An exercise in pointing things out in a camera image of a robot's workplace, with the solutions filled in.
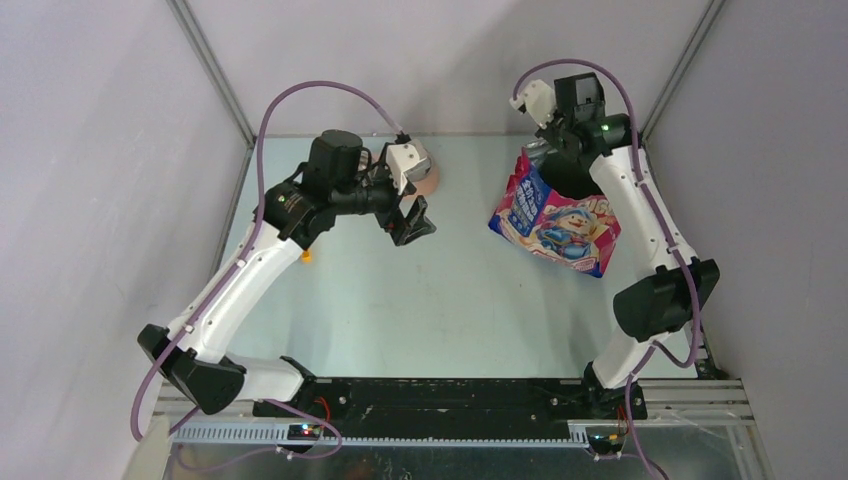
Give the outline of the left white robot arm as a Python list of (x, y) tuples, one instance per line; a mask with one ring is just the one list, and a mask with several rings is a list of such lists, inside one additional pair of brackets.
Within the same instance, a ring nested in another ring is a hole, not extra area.
[(168, 326), (145, 326), (140, 347), (207, 415), (236, 401), (266, 399), (292, 416), (308, 414), (316, 403), (308, 370), (289, 357), (234, 355), (231, 340), (277, 278), (338, 217), (373, 215), (396, 246), (434, 233), (416, 188), (430, 160), (420, 141), (404, 135), (374, 156), (359, 136), (324, 131), (291, 176), (262, 192), (245, 238), (196, 299)]

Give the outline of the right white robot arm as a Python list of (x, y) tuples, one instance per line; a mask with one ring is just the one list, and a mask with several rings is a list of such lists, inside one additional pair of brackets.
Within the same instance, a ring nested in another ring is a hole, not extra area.
[(689, 354), (673, 358), (692, 366), (701, 338), (701, 310), (720, 270), (702, 260), (672, 220), (647, 165), (632, 106), (609, 115), (596, 74), (534, 80), (517, 95), (536, 123), (538, 137), (556, 151), (543, 173), (562, 184), (568, 173), (588, 180), (606, 197), (630, 238), (634, 283), (616, 293), (617, 322), (603, 352), (589, 365), (594, 381), (581, 392), (585, 411), (606, 418), (622, 403), (620, 389), (636, 380), (654, 350), (667, 353), (665, 340), (691, 326)]

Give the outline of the pink double pet feeder base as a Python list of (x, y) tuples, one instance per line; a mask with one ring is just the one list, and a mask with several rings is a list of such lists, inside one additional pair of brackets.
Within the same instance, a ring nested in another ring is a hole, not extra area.
[[(389, 169), (389, 167), (387, 166), (386, 161), (385, 161), (386, 148), (383, 150), (383, 152), (381, 153), (381, 155), (377, 159), (377, 161), (372, 164), (372, 166), (373, 165), (385, 165)], [(433, 173), (426, 180), (416, 183), (415, 184), (415, 190), (413, 192), (411, 192), (409, 195), (403, 196), (403, 198), (404, 197), (414, 197), (416, 195), (428, 196), (437, 189), (438, 183), (439, 183), (439, 169), (438, 169), (438, 166), (435, 162), (435, 169), (434, 169)]]

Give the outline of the colourful cat food bag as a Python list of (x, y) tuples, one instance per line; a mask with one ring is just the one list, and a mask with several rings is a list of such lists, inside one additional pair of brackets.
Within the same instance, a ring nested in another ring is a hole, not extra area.
[(533, 255), (601, 278), (621, 226), (604, 195), (575, 200), (542, 179), (538, 165), (548, 152), (539, 141), (521, 148), (488, 227)]

